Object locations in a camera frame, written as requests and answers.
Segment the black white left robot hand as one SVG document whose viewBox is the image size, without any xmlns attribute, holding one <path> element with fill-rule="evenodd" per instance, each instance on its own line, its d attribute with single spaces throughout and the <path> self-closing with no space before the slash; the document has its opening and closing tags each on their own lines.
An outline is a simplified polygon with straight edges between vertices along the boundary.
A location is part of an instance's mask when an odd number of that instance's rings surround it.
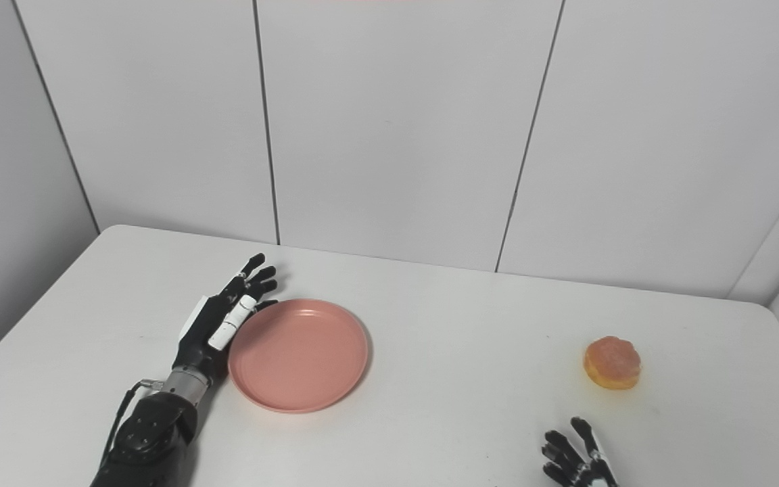
<svg viewBox="0 0 779 487">
<path fill-rule="evenodd" d="M 265 262 L 263 253 L 252 256 L 220 293 L 199 303 L 180 337 L 173 369 L 201 373 L 210 384 L 226 378 L 230 344 L 242 324 L 277 303 L 264 299 L 278 287 L 277 269 Z"/>
</svg>

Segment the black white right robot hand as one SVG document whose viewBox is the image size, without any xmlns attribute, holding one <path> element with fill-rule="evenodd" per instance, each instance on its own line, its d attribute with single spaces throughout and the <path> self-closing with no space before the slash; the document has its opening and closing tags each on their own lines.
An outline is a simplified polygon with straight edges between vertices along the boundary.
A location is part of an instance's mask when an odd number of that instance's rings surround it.
<svg viewBox="0 0 779 487">
<path fill-rule="evenodd" d="M 559 486 L 618 486 L 608 456 L 590 422 L 573 417 L 571 427 L 582 441 L 584 455 L 575 449 L 565 434 L 557 430 L 547 431 L 541 447 L 546 459 L 544 474 Z"/>
</svg>

